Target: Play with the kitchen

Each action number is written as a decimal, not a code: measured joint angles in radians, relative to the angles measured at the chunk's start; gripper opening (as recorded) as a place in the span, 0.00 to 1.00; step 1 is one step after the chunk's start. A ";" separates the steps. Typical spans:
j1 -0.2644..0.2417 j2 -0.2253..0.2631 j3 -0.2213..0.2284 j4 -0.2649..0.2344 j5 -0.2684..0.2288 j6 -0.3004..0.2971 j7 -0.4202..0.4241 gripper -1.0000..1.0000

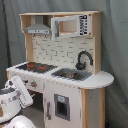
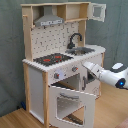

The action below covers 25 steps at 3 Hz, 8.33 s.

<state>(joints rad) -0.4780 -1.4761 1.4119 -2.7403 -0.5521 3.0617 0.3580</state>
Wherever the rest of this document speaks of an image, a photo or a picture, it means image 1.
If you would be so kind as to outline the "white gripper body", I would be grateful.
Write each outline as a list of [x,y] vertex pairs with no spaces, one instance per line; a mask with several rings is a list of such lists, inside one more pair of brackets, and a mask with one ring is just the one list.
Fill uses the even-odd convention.
[[5,87],[11,87],[18,93],[20,104],[23,108],[33,104],[33,99],[19,76],[14,76],[8,80],[5,84]]

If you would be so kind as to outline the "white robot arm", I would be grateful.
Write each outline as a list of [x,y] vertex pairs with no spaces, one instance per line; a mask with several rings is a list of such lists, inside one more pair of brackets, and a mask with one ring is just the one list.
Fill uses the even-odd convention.
[[0,90],[0,107],[3,115],[0,117],[0,124],[11,120],[23,108],[33,104],[25,84],[19,76],[14,76],[5,83]]

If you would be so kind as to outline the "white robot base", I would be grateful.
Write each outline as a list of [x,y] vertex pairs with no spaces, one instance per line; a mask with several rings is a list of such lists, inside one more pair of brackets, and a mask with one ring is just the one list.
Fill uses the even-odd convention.
[[25,116],[16,116],[3,128],[36,128],[33,122]]

